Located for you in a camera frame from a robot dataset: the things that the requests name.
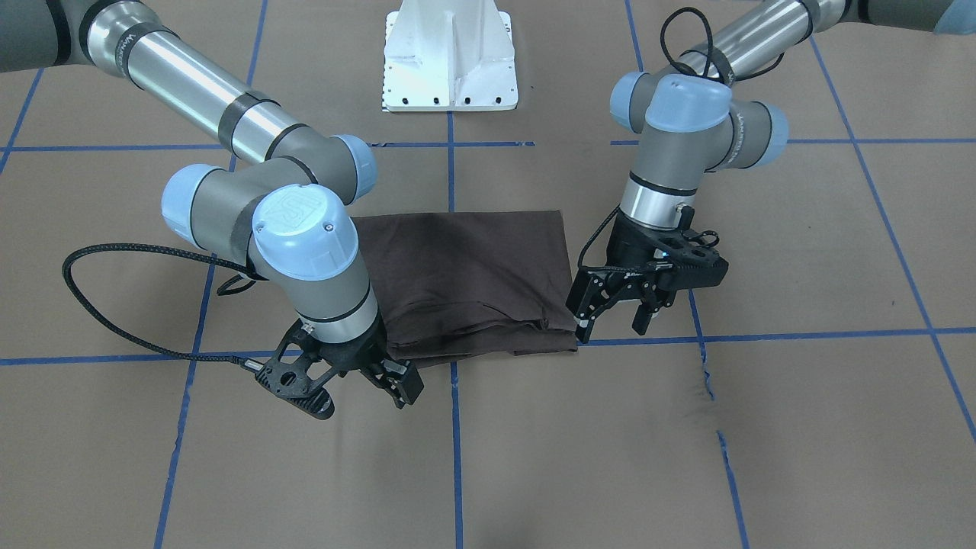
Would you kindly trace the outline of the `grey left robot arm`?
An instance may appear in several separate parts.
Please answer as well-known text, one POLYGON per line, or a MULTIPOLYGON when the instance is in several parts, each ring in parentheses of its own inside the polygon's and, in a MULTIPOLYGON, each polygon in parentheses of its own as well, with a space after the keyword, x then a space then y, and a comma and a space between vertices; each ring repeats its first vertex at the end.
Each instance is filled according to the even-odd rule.
POLYGON ((668 66, 631 72, 615 85, 610 111, 639 136, 610 228, 603 265, 576 264, 566 301, 576 340, 589 341, 595 322, 621 301, 637 302, 632 330, 644 335, 653 316, 680 291, 718 286, 729 264, 716 232, 696 232, 693 204, 705 174, 749 169, 777 159, 788 142, 781 109, 737 101, 733 86, 771 72, 792 46, 840 22, 974 32, 972 1, 762 1, 728 27, 713 31, 698 9, 705 40, 668 66))

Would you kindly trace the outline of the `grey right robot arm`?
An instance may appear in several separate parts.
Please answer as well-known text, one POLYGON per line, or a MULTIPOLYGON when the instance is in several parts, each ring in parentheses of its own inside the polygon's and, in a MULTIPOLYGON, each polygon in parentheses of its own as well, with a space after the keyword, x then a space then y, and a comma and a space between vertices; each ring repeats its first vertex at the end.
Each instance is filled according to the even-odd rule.
POLYGON ((356 136, 323 136, 293 118, 165 27, 140 1, 4 1, 2 70, 94 66, 129 81, 188 119, 246 163, 239 171, 182 168, 164 188, 167 226, 195 252, 143 244, 82 248, 63 262, 74 297, 109 330, 154 352, 88 301, 72 275, 85 255, 132 251, 174 255, 234 270, 247 284, 270 281, 297 315, 273 355, 222 361, 253 373, 269 393, 317 419, 334 411, 334 377, 363 374, 412 404, 424 389, 410 361, 391 358, 377 293, 346 206, 377 180, 375 156, 356 136))

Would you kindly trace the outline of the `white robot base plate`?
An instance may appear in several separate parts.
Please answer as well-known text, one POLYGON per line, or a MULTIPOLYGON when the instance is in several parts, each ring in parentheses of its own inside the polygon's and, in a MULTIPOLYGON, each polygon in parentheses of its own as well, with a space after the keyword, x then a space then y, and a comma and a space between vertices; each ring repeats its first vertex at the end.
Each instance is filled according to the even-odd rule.
POLYGON ((494 1, 404 1, 384 30, 384 111, 517 108, 512 19, 494 1))

